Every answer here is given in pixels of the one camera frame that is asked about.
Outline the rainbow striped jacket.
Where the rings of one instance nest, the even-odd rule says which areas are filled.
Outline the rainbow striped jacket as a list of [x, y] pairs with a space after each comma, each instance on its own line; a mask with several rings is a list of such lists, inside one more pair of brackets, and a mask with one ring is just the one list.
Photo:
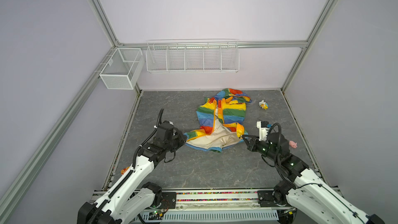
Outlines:
[[222, 152], [247, 134], [243, 122], [251, 98], [240, 90], [223, 89], [196, 110], [200, 128], [185, 133], [186, 145], [201, 151]]

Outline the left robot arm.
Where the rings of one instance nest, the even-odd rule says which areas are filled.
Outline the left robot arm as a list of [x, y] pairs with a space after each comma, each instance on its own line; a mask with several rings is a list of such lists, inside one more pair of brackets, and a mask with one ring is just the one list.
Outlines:
[[79, 224], [128, 224], [148, 207], [161, 205], [162, 188], [142, 181], [160, 162], [167, 163], [167, 153], [186, 143], [186, 136], [172, 122], [163, 121], [160, 110], [153, 132], [136, 149], [127, 171], [94, 203], [86, 202], [79, 209]]

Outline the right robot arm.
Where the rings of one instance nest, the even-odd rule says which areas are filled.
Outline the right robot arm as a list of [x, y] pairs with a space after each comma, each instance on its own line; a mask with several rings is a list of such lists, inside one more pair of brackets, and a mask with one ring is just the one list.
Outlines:
[[327, 185], [302, 159], [293, 155], [297, 144], [287, 140], [279, 123], [259, 122], [259, 135], [242, 135], [247, 149], [276, 169], [281, 182], [274, 187], [273, 201], [300, 210], [318, 224], [382, 224], [376, 214], [360, 210]]

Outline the small pink pig toy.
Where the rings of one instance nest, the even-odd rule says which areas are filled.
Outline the small pink pig toy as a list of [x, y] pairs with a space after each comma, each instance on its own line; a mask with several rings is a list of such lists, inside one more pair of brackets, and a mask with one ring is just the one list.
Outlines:
[[297, 148], [297, 143], [294, 141], [289, 141], [289, 145], [293, 148], [296, 149]]

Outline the small yellow white toy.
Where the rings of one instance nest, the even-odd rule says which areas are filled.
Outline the small yellow white toy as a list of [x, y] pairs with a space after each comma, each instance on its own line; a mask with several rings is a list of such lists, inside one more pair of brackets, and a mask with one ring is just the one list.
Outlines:
[[262, 100], [262, 101], [259, 102], [259, 106], [260, 106], [262, 109], [264, 109], [264, 110], [267, 110], [267, 109], [269, 108], [268, 104], [267, 104], [264, 100]]

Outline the small orange red toy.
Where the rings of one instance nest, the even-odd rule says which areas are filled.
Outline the small orange red toy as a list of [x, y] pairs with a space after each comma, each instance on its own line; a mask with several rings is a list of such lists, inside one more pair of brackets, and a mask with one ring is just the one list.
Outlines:
[[130, 169], [130, 167], [127, 167], [127, 168], [121, 170], [121, 175], [125, 174], [129, 169]]

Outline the white mesh box basket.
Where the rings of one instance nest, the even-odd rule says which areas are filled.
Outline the white mesh box basket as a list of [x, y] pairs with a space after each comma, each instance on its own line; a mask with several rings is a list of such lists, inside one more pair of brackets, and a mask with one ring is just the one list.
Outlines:
[[139, 48], [116, 48], [100, 72], [107, 89], [134, 90], [145, 65]]

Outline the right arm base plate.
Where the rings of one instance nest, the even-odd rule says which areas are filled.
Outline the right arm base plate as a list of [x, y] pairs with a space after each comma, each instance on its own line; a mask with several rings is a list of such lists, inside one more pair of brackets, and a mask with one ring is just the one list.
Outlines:
[[286, 196], [279, 191], [258, 190], [258, 203], [261, 207], [284, 207], [287, 205]]

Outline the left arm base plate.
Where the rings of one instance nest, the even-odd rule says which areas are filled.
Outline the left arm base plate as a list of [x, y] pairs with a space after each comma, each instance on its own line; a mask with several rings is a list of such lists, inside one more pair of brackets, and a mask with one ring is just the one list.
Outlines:
[[163, 191], [155, 196], [155, 200], [147, 209], [175, 209], [177, 203], [177, 192]]

